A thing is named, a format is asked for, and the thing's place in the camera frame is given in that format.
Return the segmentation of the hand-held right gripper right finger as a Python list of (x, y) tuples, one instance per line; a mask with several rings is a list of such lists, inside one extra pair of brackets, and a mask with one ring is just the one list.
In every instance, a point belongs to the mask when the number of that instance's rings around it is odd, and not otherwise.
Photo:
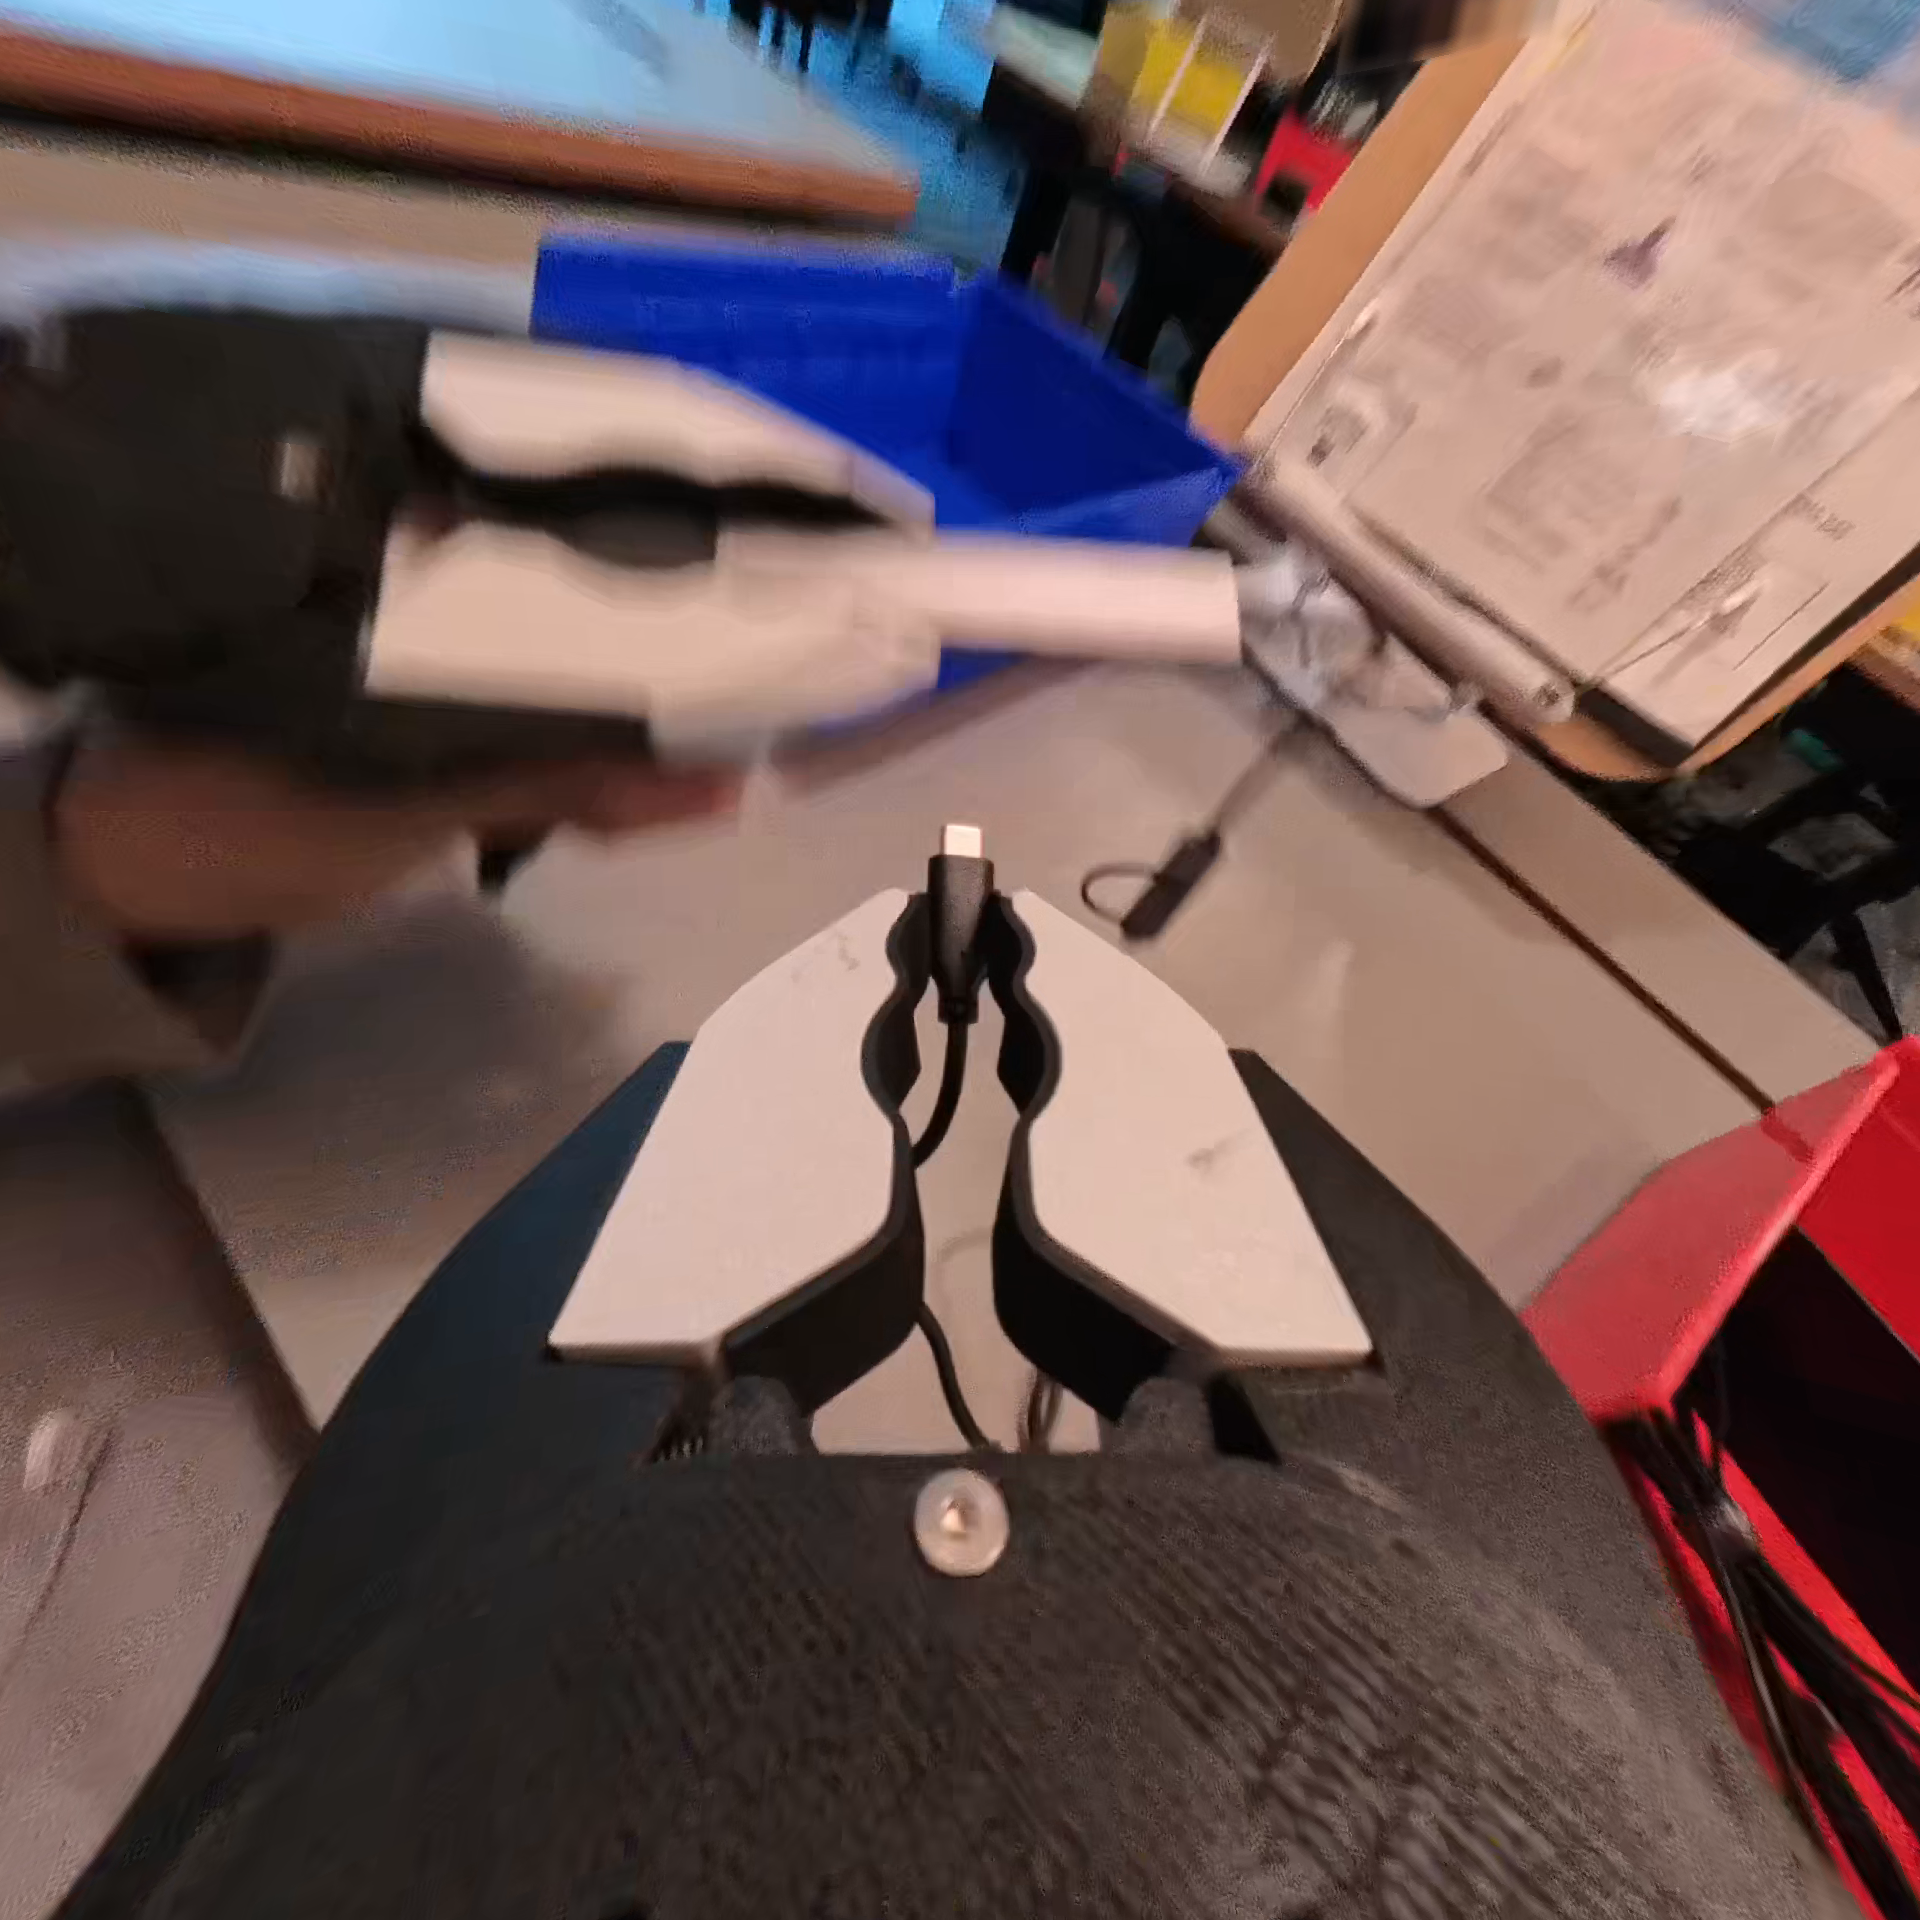
[(1106, 1424), (1161, 1378), (1371, 1367), (1375, 1339), (1212, 1024), (1032, 891), (994, 901), (986, 977), (1015, 1109), (993, 1300), (1020, 1356)]

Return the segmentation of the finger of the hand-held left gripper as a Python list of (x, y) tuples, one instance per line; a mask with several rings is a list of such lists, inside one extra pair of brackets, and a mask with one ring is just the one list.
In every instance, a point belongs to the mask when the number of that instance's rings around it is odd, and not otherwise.
[(707, 371), (631, 353), (431, 332), (419, 425), (476, 474), (773, 484), (930, 529), (934, 495), (873, 453)]
[(688, 560), (660, 560), (652, 534), (398, 529), (360, 638), (367, 694), (636, 720), (664, 757), (740, 757), (859, 730), (938, 679), (934, 620), (878, 570), (930, 560), (937, 529), (722, 516)]

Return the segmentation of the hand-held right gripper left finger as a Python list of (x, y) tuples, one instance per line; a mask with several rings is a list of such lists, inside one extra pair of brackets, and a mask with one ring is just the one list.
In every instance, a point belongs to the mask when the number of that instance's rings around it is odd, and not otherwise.
[(883, 891), (687, 1047), (564, 1296), (562, 1360), (775, 1379), (818, 1411), (915, 1331), (923, 898)]

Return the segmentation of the red plastic bin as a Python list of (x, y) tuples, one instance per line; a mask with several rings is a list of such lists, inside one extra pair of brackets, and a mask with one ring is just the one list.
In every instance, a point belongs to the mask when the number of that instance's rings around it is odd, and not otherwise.
[(1917, 1916), (1917, 1042), (1665, 1165), (1524, 1323), (1739, 1734)]

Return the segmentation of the silver rectangular adapter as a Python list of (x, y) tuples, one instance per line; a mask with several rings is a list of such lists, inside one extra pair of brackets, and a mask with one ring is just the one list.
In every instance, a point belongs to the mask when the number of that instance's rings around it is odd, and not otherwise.
[(1231, 668), (1235, 563), (1210, 550), (965, 536), (871, 542), (851, 575), (942, 650)]

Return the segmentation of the person's left hand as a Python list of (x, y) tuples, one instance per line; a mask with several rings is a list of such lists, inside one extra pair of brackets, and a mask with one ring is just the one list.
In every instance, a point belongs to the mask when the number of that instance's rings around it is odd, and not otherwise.
[(622, 840), (728, 816), (731, 769), (631, 758), (523, 763), (402, 793), (324, 788), (252, 757), (98, 734), (52, 800), (75, 903), (133, 950), (270, 942), (334, 925), (466, 844)]

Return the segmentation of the wood-edged table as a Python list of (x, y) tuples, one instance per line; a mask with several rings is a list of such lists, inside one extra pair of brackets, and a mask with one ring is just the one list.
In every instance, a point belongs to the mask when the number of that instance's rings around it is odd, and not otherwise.
[(4, 105), (900, 231), (917, 166), (679, 2), (6, 2)]

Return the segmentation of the blue plastic bin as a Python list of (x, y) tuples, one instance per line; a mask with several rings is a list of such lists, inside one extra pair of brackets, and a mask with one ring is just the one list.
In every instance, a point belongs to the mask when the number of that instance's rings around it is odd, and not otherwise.
[(679, 360), (915, 480), (945, 536), (1195, 550), (1241, 466), (1000, 277), (825, 246), (549, 238), (529, 333)]

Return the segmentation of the yellow box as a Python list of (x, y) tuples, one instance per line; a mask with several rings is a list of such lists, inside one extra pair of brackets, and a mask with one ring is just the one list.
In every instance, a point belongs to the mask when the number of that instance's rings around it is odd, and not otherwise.
[(1089, 80), (1093, 111), (1134, 145), (1210, 158), (1262, 78), (1263, 45), (1220, 12), (1111, 2)]

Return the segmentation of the red stool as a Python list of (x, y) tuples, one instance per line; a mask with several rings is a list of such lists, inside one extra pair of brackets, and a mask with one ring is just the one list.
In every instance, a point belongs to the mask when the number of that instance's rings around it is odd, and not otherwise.
[(1355, 150), (1355, 140), (1286, 111), (1257, 166), (1254, 203), (1266, 218), (1297, 220), (1325, 203)]

